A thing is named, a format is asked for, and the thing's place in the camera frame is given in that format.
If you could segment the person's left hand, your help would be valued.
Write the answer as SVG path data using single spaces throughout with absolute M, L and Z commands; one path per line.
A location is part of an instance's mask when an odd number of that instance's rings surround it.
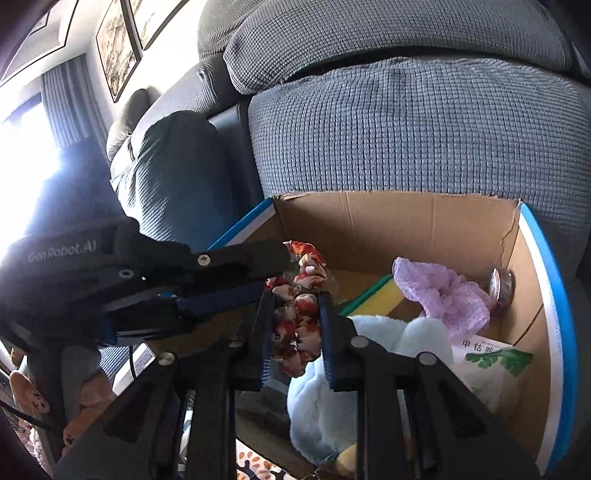
M 50 402 L 31 380 L 19 371 L 9 376 L 9 385 L 21 411 L 33 418 L 54 411 Z M 80 385 L 63 394 L 65 426 L 61 430 L 62 455 L 74 444 L 115 400 L 112 384 L 102 367 L 98 367 Z

